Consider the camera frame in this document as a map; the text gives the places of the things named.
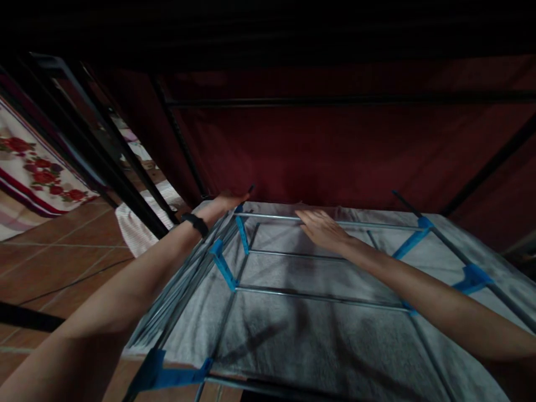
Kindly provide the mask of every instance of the black wristband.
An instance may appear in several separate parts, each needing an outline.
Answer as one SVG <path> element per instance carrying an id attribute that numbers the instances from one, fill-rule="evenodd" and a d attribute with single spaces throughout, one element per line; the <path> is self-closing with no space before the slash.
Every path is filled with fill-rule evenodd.
<path id="1" fill-rule="evenodd" d="M 207 224 L 201 219 L 191 213 L 185 213 L 181 216 L 182 221 L 188 221 L 192 223 L 194 229 L 201 233 L 201 237 L 206 237 L 208 235 Z"/>

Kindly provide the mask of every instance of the terracotta tile floor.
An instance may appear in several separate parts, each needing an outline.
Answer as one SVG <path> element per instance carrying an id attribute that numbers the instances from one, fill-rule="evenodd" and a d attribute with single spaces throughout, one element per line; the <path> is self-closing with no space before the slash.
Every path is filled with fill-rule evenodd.
<path id="1" fill-rule="evenodd" d="M 159 170 L 149 174 L 156 183 L 165 179 Z M 138 190 L 144 189 L 133 173 L 127 175 Z M 0 243 L 0 300 L 19 304 L 130 257 L 113 209 L 99 198 Z M 128 263 L 25 307 L 67 318 Z M 43 332 L 0 324 L 0 384 L 46 337 Z M 140 364 L 140 359 L 121 359 L 104 401 L 122 400 Z M 196 386 L 190 386 L 150 391 L 140 394 L 137 401 L 193 401 L 196 390 Z M 202 401 L 234 402 L 240 397 L 241 391 L 207 384 Z"/>

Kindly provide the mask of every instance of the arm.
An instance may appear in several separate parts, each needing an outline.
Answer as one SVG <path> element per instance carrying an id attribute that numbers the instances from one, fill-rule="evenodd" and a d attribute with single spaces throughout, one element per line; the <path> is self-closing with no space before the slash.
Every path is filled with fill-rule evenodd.
<path id="1" fill-rule="evenodd" d="M 197 216 L 211 228 L 248 197 L 222 194 Z M 136 324 L 200 239 L 183 222 L 106 282 L 6 380 L 0 401 L 100 401 Z"/>
<path id="2" fill-rule="evenodd" d="M 515 400 L 536 393 L 536 338 L 445 283 L 348 235 L 324 211 L 297 211 L 318 246 L 383 282 L 477 358 Z"/>

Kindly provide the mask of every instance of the gray blanket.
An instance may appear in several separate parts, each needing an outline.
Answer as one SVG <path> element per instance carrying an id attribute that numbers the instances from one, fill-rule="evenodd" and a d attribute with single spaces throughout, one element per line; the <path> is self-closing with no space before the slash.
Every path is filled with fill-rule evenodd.
<path id="1" fill-rule="evenodd" d="M 292 215 L 298 208 L 304 206 L 245 205 L 245 209 L 258 213 L 279 215 Z M 417 219 L 411 213 L 348 208 L 326 211 L 337 220 L 417 225 Z M 504 292 L 536 318 L 533 282 L 446 218 L 427 216 Z M 249 239 L 257 222 L 261 224 L 253 246 L 255 249 L 329 255 L 315 247 L 296 222 L 250 218 L 246 223 Z M 348 232 L 371 244 L 365 230 L 351 228 Z M 408 231 L 372 229 L 379 248 L 389 254 L 410 234 Z M 244 258 L 238 236 L 224 255 L 236 276 Z M 463 263 L 432 233 L 403 261 L 447 284 L 463 279 Z M 251 254 L 241 284 L 399 303 L 399 298 L 389 288 L 348 262 Z M 167 360 L 198 367 L 203 364 L 214 347 L 230 294 L 214 266 L 169 338 L 165 347 Z M 472 297 L 525 328 L 487 289 Z M 508 400 L 494 379 L 467 352 L 422 317 L 417 317 L 417 322 L 457 400 Z M 407 314 L 278 295 L 237 294 L 213 370 L 286 382 L 348 398 L 448 400 Z"/>

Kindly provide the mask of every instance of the black metal pole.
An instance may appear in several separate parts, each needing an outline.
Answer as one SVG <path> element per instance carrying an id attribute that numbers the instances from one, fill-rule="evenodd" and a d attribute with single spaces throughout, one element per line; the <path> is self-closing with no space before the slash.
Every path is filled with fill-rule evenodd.
<path id="1" fill-rule="evenodd" d="M 13 107 L 17 111 L 17 113 L 19 113 L 24 118 L 24 120 L 26 120 L 52 148 L 54 148 L 54 150 L 60 155 L 60 157 L 84 179 L 85 183 L 89 186 L 89 188 L 91 188 L 91 190 L 95 190 L 97 193 L 99 193 L 99 195 L 113 209 L 117 208 L 117 203 L 108 195 L 104 186 L 98 181 L 96 181 L 95 178 L 93 178 L 93 176 L 91 176 L 91 174 L 86 171 L 85 167 L 80 164 L 76 159 L 74 159 L 73 156 L 66 149 L 64 149 L 62 144 L 60 144 L 55 138 L 50 136 L 47 130 L 41 127 L 41 125 L 37 121 L 35 121 L 33 116 L 31 116 L 20 104 L 20 102 L 13 96 L 11 96 L 9 91 L 1 85 L 0 94 L 2 95 L 2 98 L 6 99 L 9 102 L 10 106 Z"/>
<path id="2" fill-rule="evenodd" d="M 158 97 L 160 105 L 162 106 L 162 109 L 164 110 L 164 113 L 166 114 L 167 121 L 169 122 L 171 129 L 175 133 L 177 142 L 179 143 L 179 146 L 184 154 L 184 158 L 186 159 L 186 163 L 188 164 L 188 167 L 190 168 L 190 172 L 192 176 L 194 177 L 194 180 L 199 189 L 199 192 L 201 193 L 201 197 L 205 198 L 208 195 L 207 190 L 203 184 L 203 181 L 201 180 L 201 176 L 199 175 L 197 167 L 195 166 L 194 160 L 192 158 L 192 154 L 190 153 L 190 148 L 188 147 L 188 144 L 186 143 L 186 140 L 183 137 L 183 133 L 180 130 L 179 124 L 177 123 L 175 116 L 173 116 L 173 112 L 168 107 L 168 103 L 166 101 L 166 94 L 164 93 L 162 85 L 160 84 L 160 81 L 155 75 L 150 74 L 149 78 L 151 79 L 152 87 L 155 90 L 155 93 L 156 93 L 156 96 Z"/>
<path id="3" fill-rule="evenodd" d="M 409 202 L 407 202 L 398 192 L 393 192 L 393 194 L 396 195 L 396 197 L 406 205 L 410 211 L 412 211 L 418 218 L 422 216 L 422 214 L 417 211 Z M 430 230 L 447 246 L 465 265 L 472 264 L 472 261 L 463 253 L 461 252 L 449 239 L 447 239 L 443 233 L 439 231 L 439 229 L 435 226 L 432 226 Z M 536 322 L 532 319 L 531 316 L 529 316 L 523 309 L 516 304 L 515 301 L 513 301 L 506 293 L 504 293 L 496 283 L 487 284 L 486 287 L 490 289 L 495 296 L 501 302 L 503 302 L 512 313 L 514 313 L 530 330 L 536 334 Z"/>
<path id="4" fill-rule="evenodd" d="M 26 92 L 48 119 L 54 122 L 92 169 L 106 180 L 157 238 L 164 237 L 168 229 L 33 57 L 30 54 L 8 54 L 1 57 L 1 65 L 7 74 Z"/>
<path id="5" fill-rule="evenodd" d="M 274 396 L 276 398 L 292 399 L 304 402 L 348 401 L 346 398 L 340 398 L 339 396 L 329 395 L 318 391 L 309 391 L 286 385 L 268 384 L 258 381 L 236 380 L 214 374 L 209 374 L 205 381 L 231 388 L 238 388 L 246 391 L 253 391 L 264 395 Z"/>
<path id="6" fill-rule="evenodd" d="M 53 332 L 63 324 L 64 318 L 0 301 L 0 322 L 3 324 Z"/>
<path id="7" fill-rule="evenodd" d="M 297 98 L 231 98 L 191 99 L 166 102 L 169 107 L 191 108 L 256 108 L 256 107 L 339 107 L 339 106 L 388 106 L 388 105 L 456 105 L 456 104 L 517 104 L 536 103 L 534 91 L 460 91 L 425 94 L 370 94 L 340 97 Z"/>
<path id="8" fill-rule="evenodd" d="M 160 208 L 165 211 L 169 219 L 174 224 L 179 224 L 180 222 L 175 216 L 175 213 L 171 210 L 164 197 L 162 197 L 162 194 L 160 194 L 160 192 L 156 188 L 156 185 L 152 182 L 151 178 L 149 177 L 149 174 L 147 174 L 147 171 L 143 168 L 140 161 L 136 157 L 136 154 L 134 154 L 134 152 L 132 152 L 132 150 L 130 149 L 127 141 L 123 138 L 119 129 L 113 123 L 105 107 L 102 105 L 102 103 L 99 101 L 99 99 L 95 96 L 95 94 L 89 87 L 89 84 L 85 78 L 85 70 L 83 69 L 81 63 L 78 61 L 62 60 L 59 61 L 59 65 L 65 72 L 67 78 L 72 82 L 80 96 L 82 96 L 84 101 L 95 113 L 95 115 L 99 119 L 99 122 L 102 124 L 106 132 L 111 136 L 116 146 L 121 149 L 121 152 L 124 154 L 128 163 L 130 164 L 134 172 L 137 174 L 137 176 L 140 178 L 142 183 L 145 185 L 147 190 L 149 190 L 149 193 L 151 193 L 151 195 L 154 197 Z"/>
<path id="9" fill-rule="evenodd" d="M 502 148 L 488 161 L 486 165 L 460 190 L 458 194 L 444 207 L 440 214 L 449 216 L 476 189 L 486 181 L 506 160 L 525 144 L 536 132 L 536 113 L 502 146 Z"/>

